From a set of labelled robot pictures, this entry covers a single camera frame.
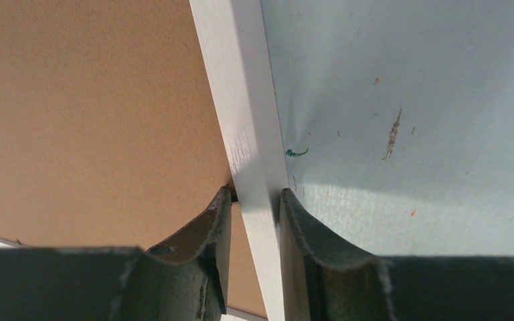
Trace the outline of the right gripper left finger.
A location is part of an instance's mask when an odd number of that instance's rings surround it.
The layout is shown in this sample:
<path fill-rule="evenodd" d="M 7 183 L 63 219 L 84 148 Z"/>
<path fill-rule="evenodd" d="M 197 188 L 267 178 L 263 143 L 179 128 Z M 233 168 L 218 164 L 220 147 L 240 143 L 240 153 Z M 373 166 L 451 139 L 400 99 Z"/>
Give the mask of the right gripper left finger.
<path fill-rule="evenodd" d="M 231 191 L 150 247 L 34 247 L 0 239 L 0 320 L 220 320 Z"/>

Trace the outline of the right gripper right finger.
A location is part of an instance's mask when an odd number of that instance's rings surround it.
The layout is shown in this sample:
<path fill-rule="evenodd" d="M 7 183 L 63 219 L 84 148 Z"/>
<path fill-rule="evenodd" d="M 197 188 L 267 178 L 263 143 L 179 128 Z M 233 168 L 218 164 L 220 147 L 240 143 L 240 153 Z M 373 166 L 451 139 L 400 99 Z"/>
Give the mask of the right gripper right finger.
<path fill-rule="evenodd" d="M 378 256 L 280 194 L 287 320 L 514 320 L 514 257 Z"/>

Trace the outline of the brown backing board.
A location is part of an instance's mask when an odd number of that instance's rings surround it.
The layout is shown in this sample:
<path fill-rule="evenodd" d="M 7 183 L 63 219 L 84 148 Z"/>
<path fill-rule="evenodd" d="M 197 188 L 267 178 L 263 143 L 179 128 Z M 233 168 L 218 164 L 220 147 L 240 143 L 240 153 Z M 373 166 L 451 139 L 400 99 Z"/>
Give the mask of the brown backing board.
<path fill-rule="evenodd" d="M 0 237 L 141 247 L 233 183 L 188 1 L 0 1 Z"/>

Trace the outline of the white picture frame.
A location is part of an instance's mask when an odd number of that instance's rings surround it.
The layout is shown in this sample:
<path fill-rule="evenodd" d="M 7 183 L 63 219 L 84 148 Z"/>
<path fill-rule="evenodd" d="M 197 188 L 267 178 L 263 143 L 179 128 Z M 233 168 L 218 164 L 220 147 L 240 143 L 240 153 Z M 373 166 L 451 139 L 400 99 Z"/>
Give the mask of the white picture frame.
<path fill-rule="evenodd" d="M 270 190 L 283 187 L 282 147 L 272 154 L 258 144 L 258 116 L 278 132 L 271 83 L 250 78 L 256 46 L 258 72 L 268 75 L 266 44 L 260 33 L 260 4 L 250 1 L 248 27 L 235 1 L 188 1 L 238 200 L 232 207 L 232 252 L 228 304 L 231 313 L 283 320 L 278 246 Z"/>

